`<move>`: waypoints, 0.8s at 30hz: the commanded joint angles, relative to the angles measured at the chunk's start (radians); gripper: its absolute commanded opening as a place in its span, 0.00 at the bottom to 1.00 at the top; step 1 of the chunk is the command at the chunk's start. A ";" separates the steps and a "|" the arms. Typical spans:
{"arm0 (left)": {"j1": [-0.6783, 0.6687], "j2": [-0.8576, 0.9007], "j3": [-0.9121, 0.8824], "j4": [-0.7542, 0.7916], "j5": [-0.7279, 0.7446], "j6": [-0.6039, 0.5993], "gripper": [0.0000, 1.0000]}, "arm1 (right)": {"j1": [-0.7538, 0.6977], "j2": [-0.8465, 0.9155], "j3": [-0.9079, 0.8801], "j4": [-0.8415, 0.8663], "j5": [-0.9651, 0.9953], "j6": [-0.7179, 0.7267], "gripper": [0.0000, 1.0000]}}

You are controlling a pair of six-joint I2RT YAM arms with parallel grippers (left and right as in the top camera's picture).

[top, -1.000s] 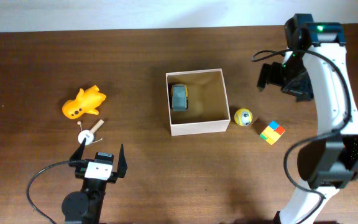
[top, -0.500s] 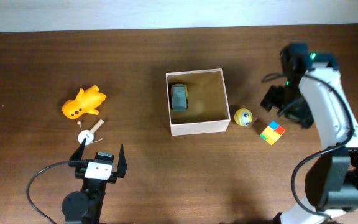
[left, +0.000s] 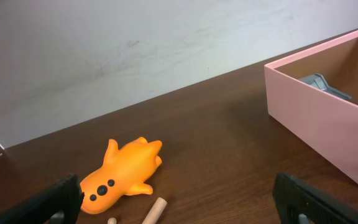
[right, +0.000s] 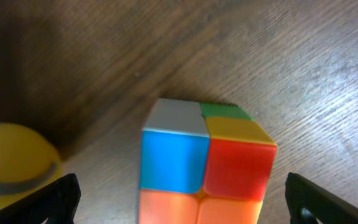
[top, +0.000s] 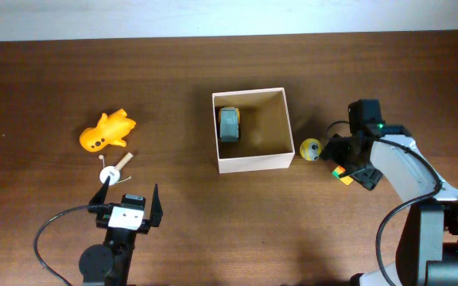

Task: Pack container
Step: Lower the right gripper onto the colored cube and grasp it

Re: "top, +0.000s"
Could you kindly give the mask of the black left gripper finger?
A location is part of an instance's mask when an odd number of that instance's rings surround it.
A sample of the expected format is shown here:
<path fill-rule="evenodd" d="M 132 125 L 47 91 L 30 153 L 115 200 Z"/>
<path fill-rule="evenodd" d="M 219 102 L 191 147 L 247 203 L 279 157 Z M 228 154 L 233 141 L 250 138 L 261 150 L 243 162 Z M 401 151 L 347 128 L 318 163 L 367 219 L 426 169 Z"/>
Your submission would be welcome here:
<path fill-rule="evenodd" d="M 105 198 L 109 189 L 110 178 L 107 177 L 102 187 L 95 193 L 88 203 L 89 211 L 103 211 L 107 209 Z"/>
<path fill-rule="evenodd" d="M 154 185 L 153 199 L 150 209 L 149 225 L 151 227 L 159 227 L 163 216 L 163 210 L 159 198 L 158 184 Z"/>

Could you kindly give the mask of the colourful puzzle cube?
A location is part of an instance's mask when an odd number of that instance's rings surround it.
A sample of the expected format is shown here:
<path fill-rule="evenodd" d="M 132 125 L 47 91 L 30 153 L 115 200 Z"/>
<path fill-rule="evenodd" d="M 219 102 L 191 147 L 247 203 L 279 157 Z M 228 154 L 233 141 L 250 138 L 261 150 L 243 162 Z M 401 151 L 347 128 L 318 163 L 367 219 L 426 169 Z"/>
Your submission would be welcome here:
<path fill-rule="evenodd" d="M 337 178 L 340 182 L 348 186 L 354 181 L 354 179 L 349 175 L 345 175 L 345 172 L 346 172 L 346 169 L 344 167 L 342 167 L 341 165 L 337 165 L 333 169 L 332 175 L 335 178 Z"/>

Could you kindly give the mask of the yellow ball with eyes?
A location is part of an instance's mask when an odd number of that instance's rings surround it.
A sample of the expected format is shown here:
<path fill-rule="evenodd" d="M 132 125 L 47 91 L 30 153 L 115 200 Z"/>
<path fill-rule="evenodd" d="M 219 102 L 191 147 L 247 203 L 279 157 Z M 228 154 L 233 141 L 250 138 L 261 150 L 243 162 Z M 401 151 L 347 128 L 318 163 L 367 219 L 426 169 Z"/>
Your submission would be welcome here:
<path fill-rule="evenodd" d="M 320 159 L 323 145 L 315 138 L 307 138 L 300 145 L 300 155 L 307 161 Z"/>

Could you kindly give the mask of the grey yellow toy car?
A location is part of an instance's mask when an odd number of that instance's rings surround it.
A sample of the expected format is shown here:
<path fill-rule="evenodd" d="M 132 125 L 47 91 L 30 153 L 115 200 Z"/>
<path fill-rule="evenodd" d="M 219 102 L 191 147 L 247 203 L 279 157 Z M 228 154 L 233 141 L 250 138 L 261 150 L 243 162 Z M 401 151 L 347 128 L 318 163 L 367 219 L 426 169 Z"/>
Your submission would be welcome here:
<path fill-rule="evenodd" d="M 223 107 L 219 110 L 219 138 L 222 142 L 239 140 L 240 113 L 236 107 Z"/>

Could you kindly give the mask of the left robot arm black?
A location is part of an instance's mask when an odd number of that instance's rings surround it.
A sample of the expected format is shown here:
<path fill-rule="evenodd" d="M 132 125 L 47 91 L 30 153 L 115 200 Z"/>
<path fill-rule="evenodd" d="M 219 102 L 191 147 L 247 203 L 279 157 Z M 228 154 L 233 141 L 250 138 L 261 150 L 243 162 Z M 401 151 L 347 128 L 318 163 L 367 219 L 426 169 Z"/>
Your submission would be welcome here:
<path fill-rule="evenodd" d="M 95 225 L 106 231 L 102 243 L 84 250 L 79 259 L 83 285 L 126 285 L 138 234 L 144 234 L 148 222 L 144 219 L 146 199 L 124 195 L 120 203 L 105 203 L 110 180 L 89 201 L 88 212 L 95 216 Z"/>

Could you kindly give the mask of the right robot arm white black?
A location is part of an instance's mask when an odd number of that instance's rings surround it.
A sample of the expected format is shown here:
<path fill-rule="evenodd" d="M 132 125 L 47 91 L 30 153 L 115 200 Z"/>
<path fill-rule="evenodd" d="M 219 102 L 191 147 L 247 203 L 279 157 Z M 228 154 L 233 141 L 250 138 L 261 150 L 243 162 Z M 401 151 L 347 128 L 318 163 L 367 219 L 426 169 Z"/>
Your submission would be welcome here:
<path fill-rule="evenodd" d="M 358 273 L 353 285 L 458 285 L 458 190 L 421 155 L 406 127 L 389 124 L 376 99 L 360 99 L 348 107 L 346 137 L 332 136 L 326 145 L 308 142 L 308 160 L 337 165 L 336 177 L 354 180 L 367 190 L 386 178 L 397 192 L 400 211 L 408 216 L 394 262 Z M 193 231 L 196 242 L 219 242 L 235 234 L 232 250 L 241 253 L 246 238 L 241 227 L 267 227 L 263 243 L 285 239 L 284 249 L 311 254 L 316 263 L 332 255 L 327 241 L 360 232 L 358 223 L 339 222 L 348 211 L 342 195 L 312 194 L 316 210 L 301 197 L 299 176 L 246 180 L 241 172 L 278 169 L 278 156 L 292 160 L 295 147 L 285 104 L 213 107 L 219 178 L 198 171 L 176 174 L 175 183 L 155 191 L 151 217 Z"/>

